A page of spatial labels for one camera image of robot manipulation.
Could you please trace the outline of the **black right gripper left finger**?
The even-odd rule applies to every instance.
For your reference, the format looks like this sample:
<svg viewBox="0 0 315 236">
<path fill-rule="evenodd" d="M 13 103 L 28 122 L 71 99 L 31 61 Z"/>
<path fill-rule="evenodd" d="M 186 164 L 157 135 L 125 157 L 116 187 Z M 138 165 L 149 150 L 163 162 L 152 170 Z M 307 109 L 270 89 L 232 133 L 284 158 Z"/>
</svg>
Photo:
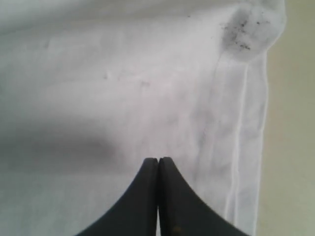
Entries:
<svg viewBox="0 0 315 236">
<path fill-rule="evenodd" d="M 119 200 L 80 236 L 154 236 L 157 228 L 158 160 L 146 158 Z"/>
</svg>

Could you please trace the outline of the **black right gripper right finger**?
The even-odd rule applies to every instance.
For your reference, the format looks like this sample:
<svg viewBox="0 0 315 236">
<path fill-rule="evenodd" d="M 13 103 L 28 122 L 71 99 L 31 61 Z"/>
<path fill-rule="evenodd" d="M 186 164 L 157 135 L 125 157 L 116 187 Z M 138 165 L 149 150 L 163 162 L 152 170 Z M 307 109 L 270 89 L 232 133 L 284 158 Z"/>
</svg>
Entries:
<svg viewBox="0 0 315 236">
<path fill-rule="evenodd" d="M 157 192 L 162 236 L 246 235 L 199 198 L 170 157 L 159 160 Z"/>
</svg>

